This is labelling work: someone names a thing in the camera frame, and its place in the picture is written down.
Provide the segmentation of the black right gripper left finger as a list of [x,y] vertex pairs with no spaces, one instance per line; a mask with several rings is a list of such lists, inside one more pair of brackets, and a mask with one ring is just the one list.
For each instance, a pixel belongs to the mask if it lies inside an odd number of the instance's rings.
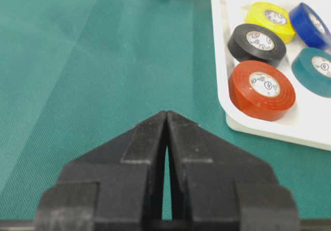
[[36,230],[142,230],[143,220],[160,216],[157,162],[165,148],[166,113],[67,163],[44,192]]

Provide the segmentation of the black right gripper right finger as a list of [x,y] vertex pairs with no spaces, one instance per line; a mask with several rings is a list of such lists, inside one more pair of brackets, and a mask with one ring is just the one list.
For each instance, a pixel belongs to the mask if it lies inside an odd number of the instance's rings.
[[299,230],[291,192],[264,160],[167,113],[172,217],[191,230]]

